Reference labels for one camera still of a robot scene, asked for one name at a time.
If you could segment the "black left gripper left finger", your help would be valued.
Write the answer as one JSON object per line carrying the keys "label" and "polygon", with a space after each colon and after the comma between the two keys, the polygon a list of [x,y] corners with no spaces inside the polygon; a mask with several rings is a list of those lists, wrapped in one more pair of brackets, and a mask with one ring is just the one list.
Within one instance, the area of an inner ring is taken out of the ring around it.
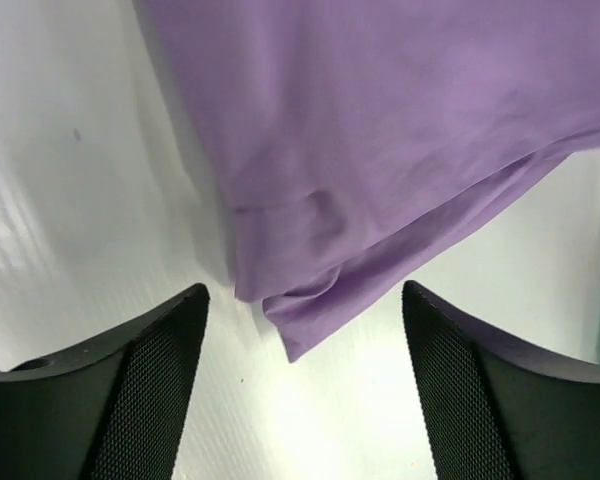
{"label": "black left gripper left finger", "polygon": [[196,284],[66,349],[0,371],[0,479],[169,479],[210,296]]}

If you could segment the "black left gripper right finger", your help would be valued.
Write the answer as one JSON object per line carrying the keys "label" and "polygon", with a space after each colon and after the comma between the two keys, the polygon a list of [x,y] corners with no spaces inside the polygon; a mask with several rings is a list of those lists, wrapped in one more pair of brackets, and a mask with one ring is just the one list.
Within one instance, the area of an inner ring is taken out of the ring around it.
{"label": "black left gripper right finger", "polygon": [[475,318],[415,281],[403,323],[440,479],[600,479],[600,365]]}

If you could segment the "purple trousers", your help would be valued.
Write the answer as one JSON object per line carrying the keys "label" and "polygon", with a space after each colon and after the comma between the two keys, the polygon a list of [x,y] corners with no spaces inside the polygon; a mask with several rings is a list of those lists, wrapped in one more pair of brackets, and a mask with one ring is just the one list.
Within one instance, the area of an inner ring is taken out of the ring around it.
{"label": "purple trousers", "polygon": [[600,148],[600,1],[149,1],[290,361]]}

